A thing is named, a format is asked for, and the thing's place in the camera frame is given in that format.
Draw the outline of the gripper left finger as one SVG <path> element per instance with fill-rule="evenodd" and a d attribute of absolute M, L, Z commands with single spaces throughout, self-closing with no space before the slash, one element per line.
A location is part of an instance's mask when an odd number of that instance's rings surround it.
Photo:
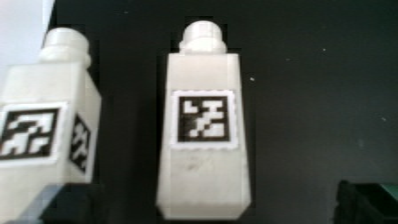
<path fill-rule="evenodd" d="M 106 200 L 99 184 L 67 183 L 41 213 L 42 224 L 105 224 Z"/>

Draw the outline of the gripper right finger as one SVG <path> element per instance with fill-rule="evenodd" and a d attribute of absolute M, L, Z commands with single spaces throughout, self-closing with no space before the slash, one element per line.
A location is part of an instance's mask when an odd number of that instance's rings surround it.
<path fill-rule="evenodd" d="M 398 184 L 341 181 L 336 224 L 398 224 Z"/>

